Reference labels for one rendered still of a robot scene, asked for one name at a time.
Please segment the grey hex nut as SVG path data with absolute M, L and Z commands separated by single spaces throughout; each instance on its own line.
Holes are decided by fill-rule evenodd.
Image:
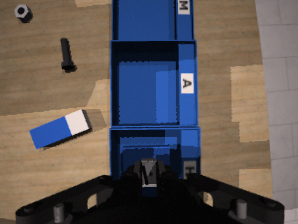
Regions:
M 29 21 L 30 18 L 33 16 L 31 9 L 27 5 L 19 4 L 15 10 L 15 15 L 21 21 Z

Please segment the black bolt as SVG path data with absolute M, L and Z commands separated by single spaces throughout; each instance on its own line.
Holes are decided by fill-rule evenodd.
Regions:
M 61 48 L 63 55 L 63 62 L 61 63 L 62 69 L 71 70 L 74 69 L 74 62 L 70 59 L 69 45 L 67 38 L 61 38 Z

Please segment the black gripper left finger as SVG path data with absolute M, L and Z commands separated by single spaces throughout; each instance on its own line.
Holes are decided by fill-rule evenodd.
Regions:
M 16 224 L 71 224 L 102 206 L 136 202 L 136 196 L 142 196 L 142 162 L 135 161 L 126 172 L 117 182 L 101 175 L 25 205 L 15 212 Z M 96 205 L 88 209 L 88 199 L 94 194 Z

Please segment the blue three-compartment bin rack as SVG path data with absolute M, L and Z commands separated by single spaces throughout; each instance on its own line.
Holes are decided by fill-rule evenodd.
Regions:
M 110 112 L 113 181 L 123 146 L 169 145 L 179 178 L 201 174 L 193 0 L 112 0 Z

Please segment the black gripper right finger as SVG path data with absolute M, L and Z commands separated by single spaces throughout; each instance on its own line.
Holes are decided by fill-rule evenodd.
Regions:
M 156 186 L 165 201 L 200 204 L 243 224 L 284 224 L 282 203 L 197 173 L 179 178 L 163 160 L 156 162 Z M 212 196 L 213 207 L 204 203 L 204 192 Z

